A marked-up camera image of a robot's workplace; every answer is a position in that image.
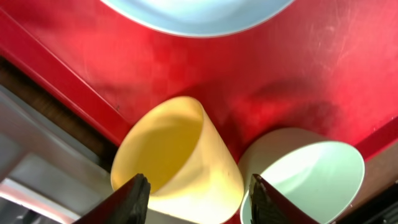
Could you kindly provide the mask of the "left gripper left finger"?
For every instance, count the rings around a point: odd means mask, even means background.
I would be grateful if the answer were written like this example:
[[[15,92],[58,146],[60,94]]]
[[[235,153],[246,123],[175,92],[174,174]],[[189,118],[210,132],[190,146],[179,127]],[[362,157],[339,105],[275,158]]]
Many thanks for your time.
[[[150,183],[137,174],[73,224],[145,224],[149,194]]]

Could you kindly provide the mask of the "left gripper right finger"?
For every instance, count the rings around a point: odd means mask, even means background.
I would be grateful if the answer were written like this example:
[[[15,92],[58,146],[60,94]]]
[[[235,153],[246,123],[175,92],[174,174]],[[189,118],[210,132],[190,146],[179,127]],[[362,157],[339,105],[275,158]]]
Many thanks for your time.
[[[252,224],[319,224],[259,174],[249,185]]]

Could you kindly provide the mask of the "mint green bowl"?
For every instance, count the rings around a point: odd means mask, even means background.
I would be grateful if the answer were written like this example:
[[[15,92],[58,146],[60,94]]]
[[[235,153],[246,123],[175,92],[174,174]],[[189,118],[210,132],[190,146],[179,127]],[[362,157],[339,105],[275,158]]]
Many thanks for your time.
[[[253,142],[238,162],[244,179],[241,223],[250,223],[249,184],[259,174],[318,223],[331,223],[354,200],[365,175],[353,146],[299,128],[282,128]]]

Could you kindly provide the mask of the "yellow plastic cup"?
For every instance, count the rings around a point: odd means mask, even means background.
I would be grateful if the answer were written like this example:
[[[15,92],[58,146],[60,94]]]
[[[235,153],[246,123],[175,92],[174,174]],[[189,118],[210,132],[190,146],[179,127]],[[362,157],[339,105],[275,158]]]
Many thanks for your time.
[[[224,223],[244,195],[241,172],[201,103],[171,98],[123,139],[111,168],[118,190],[136,174],[150,183],[148,207],[193,223]]]

